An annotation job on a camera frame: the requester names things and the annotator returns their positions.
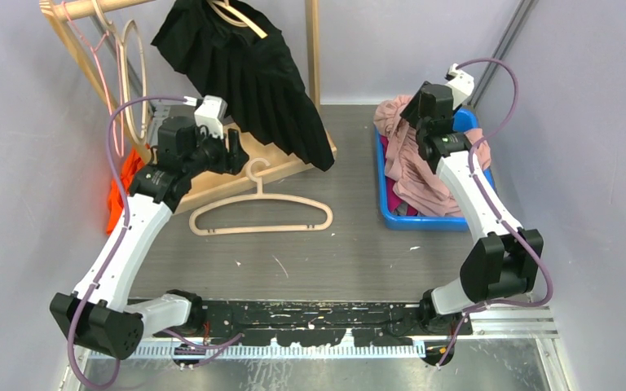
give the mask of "white wall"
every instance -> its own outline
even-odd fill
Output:
[[[105,123],[37,2],[0,2],[0,390],[60,381],[64,336],[49,302],[104,243]]]
[[[580,389],[626,389],[626,1],[539,2],[506,60],[522,100],[492,142],[500,194],[544,236]],[[511,93],[499,72],[484,128]]]
[[[305,0],[248,0],[281,29],[308,86]],[[320,1],[320,90],[323,103],[379,103],[442,80],[452,62],[491,55],[518,0]],[[116,11],[135,18],[148,43],[174,2]],[[145,50],[151,91],[193,94],[187,78]],[[480,67],[473,74],[481,74]]]

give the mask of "blue tray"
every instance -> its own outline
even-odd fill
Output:
[[[455,114],[455,122],[452,128],[456,132],[465,132],[473,128],[478,128],[476,116],[463,108]],[[398,231],[467,231],[469,227],[463,217],[417,217],[417,216],[395,216],[387,206],[387,185],[385,177],[385,156],[382,153],[380,134],[376,129],[376,160],[378,184],[380,187],[380,211],[385,218],[385,225],[391,230]],[[493,189],[493,177],[491,170],[483,172],[486,180]]]

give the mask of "wooden hanger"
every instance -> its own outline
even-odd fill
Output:
[[[257,24],[255,24],[251,19],[249,19],[246,15],[242,14],[239,10],[229,5],[229,0],[219,1],[219,0],[206,0],[209,6],[212,8],[215,14],[219,15],[220,18],[224,19],[225,22],[231,24],[236,27],[248,27],[253,30],[256,35],[263,39],[267,37],[267,33],[263,31]],[[229,15],[225,14],[219,8],[223,8],[226,11],[232,13],[238,20],[232,19]]]
[[[326,204],[320,203],[318,201],[309,200],[307,198],[299,197],[297,195],[288,195],[288,194],[276,194],[276,193],[264,193],[262,192],[262,177],[256,177],[253,175],[253,165],[255,163],[262,162],[265,166],[270,166],[270,162],[259,157],[257,159],[252,159],[246,165],[246,176],[253,182],[256,183],[256,192],[255,194],[245,194],[245,195],[236,195],[233,197],[225,198],[224,200],[219,200],[213,202],[212,204],[207,204],[203,207],[200,207],[191,213],[190,218],[188,219],[188,225],[191,227],[191,231],[194,234],[199,236],[208,236],[208,235],[227,235],[227,234],[247,234],[247,233],[256,233],[256,232],[291,232],[291,231],[322,231],[327,229],[333,223],[333,211]],[[198,216],[205,212],[209,212],[212,209],[219,208],[220,206],[235,204],[241,201],[251,201],[251,200],[281,200],[281,201],[290,201],[296,202],[299,204],[310,205],[318,209],[322,209],[327,218],[325,222],[322,224],[297,224],[290,226],[243,226],[237,228],[210,228],[207,230],[202,230],[197,227],[196,219]]]
[[[138,25],[135,23],[135,20],[129,20],[126,22],[121,34],[118,33],[116,26],[114,23],[107,19],[106,15],[102,11],[102,7],[99,5],[99,0],[91,0],[92,7],[95,9],[95,14],[97,15],[97,19],[104,26],[104,28],[109,31],[110,34],[114,37],[118,47],[118,64],[119,64],[119,84],[121,85],[121,104],[128,102],[130,100],[130,83],[128,81],[128,50],[126,48],[126,43],[128,41],[128,34],[131,30],[135,31],[136,42],[138,43],[138,52],[140,53],[140,77],[143,81],[143,96],[148,94],[148,75],[145,67],[145,53],[143,51],[143,40],[140,37],[140,33],[138,31]],[[149,102],[143,101],[141,103],[143,113],[141,115],[141,124],[140,124],[140,132],[138,132],[137,127],[135,126],[135,117],[133,116],[133,108],[132,106],[124,109],[124,114],[126,115],[126,121],[129,127],[129,133],[131,138],[136,144],[145,145],[148,141],[148,127],[150,125],[150,113],[149,111]]]

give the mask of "orange clothing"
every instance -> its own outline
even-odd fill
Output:
[[[130,183],[133,182],[133,176],[140,169],[145,166],[143,159],[140,158],[138,152],[135,149],[130,151],[130,154],[123,162],[121,167],[121,183],[123,184],[124,191],[128,194],[128,188]],[[119,193],[116,182],[112,179],[112,188],[109,191],[109,197],[107,197],[107,207],[109,208],[109,223],[107,224],[107,235],[111,235],[114,231],[114,227],[117,225],[118,219],[121,217],[123,211],[123,200],[121,199],[121,193]]]

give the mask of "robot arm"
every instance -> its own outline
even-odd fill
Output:
[[[475,303],[530,292],[534,288],[538,266],[503,227],[507,221],[532,246],[538,255],[543,239],[537,230],[525,230],[502,204],[493,189],[484,190],[502,216],[499,219],[472,178],[469,168],[471,142],[452,130],[453,113],[469,97],[474,79],[452,65],[446,85],[428,82],[421,86],[411,108],[403,117],[417,129],[420,156],[434,174],[445,183],[460,206],[469,226],[474,247],[460,269],[460,277],[424,294],[422,308],[426,321],[459,314]],[[484,178],[476,156],[474,175]]]
[[[78,321],[74,343],[114,358],[128,358],[144,337],[169,327],[181,331],[201,328],[205,315],[199,296],[169,291],[162,297],[127,305],[130,287],[154,239],[191,189],[197,174],[238,174],[248,155],[240,148],[237,130],[223,136],[221,118],[226,104],[206,96],[196,102],[194,118],[171,117],[158,131],[156,162],[144,166],[130,185],[128,226],[122,215],[114,231],[83,279],[70,295],[57,293],[50,312],[64,335],[81,304],[83,292],[110,253],[113,258],[97,283]],[[118,244],[119,235],[125,236]]]

